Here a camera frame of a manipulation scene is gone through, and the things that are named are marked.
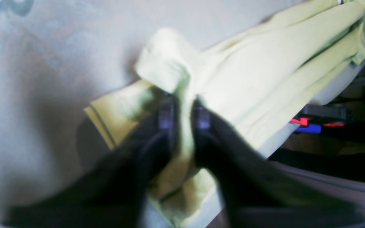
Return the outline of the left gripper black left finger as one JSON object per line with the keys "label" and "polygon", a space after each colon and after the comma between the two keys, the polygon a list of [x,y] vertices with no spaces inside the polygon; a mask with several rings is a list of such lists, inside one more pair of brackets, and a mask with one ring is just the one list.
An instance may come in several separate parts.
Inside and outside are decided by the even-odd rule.
{"label": "left gripper black left finger", "polygon": [[135,228],[151,179],[169,162],[175,145],[176,101],[161,99],[113,153],[61,192],[9,209],[10,228]]}

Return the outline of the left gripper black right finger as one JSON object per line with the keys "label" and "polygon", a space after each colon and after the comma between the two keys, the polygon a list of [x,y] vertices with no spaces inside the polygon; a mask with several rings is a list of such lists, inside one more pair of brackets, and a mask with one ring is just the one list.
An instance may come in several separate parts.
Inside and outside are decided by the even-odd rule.
{"label": "left gripper black right finger", "polygon": [[198,98],[192,125],[195,163],[217,179],[232,228],[365,227],[358,206],[285,175]]}

